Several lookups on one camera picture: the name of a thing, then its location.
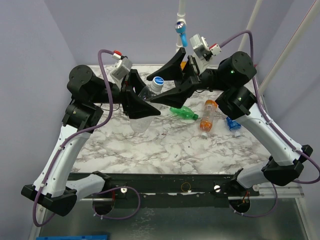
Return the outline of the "white blue bottle cap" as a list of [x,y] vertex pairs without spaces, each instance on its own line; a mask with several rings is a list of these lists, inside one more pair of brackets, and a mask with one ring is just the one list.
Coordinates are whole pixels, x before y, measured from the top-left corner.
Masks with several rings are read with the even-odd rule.
[[155,76],[150,84],[150,89],[154,92],[154,93],[160,93],[163,89],[164,86],[164,79],[160,76]]

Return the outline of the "clear plastic bottle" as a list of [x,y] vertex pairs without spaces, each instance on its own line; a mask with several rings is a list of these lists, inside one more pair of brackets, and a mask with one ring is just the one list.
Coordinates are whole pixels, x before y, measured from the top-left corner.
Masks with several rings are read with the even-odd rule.
[[130,127],[135,133],[144,133],[150,126],[156,111],[160,110],[159,103],[150,102],[150,98],[159,95],[163,90],[163,84],[154,83],[146,85],[138,94],[138,98],[143,104],[133,106],[133,111],[129,113]]

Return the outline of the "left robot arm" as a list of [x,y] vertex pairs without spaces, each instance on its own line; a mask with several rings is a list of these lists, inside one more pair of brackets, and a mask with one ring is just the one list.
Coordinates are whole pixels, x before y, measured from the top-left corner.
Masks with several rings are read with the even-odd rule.
[[76,158],[94,132],[103,110],[99,104],[109,102],[105,81],[87,65],[78,65],[69,73],[67,89],[71,102],[62,119],[59,138],[42,173],[33,184],[25,185],[21,194],[51,212],[66,216],[77,201],[97,194],[110,194],[112,179],[95,171],[79,180],[69,180]]

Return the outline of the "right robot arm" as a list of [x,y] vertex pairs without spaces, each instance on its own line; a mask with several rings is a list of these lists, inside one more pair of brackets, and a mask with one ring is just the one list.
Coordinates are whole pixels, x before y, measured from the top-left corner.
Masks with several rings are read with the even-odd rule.
[[237,51],[224,59],[217,69],[201,72],[199,63],[191,55],[185,67],[181,67],[185,54],[185,49],[180,48],[169,62],[147,77],[148,81],[161,77],[175,82],[175,88],[151,101],[180,108],[196,90],[221,90],[215,100],[219,109],[245,127],[270,153],[268,161],[261,165],[238,170],[230,182],[230,191],[241,196],[256,184],[270,182],[285,186],[297,182],[304,169],[303,163],[310,159],[313,149],[297,143],[281,130],[262,108],[258,94],[245,87],[257,73],[252,57]]

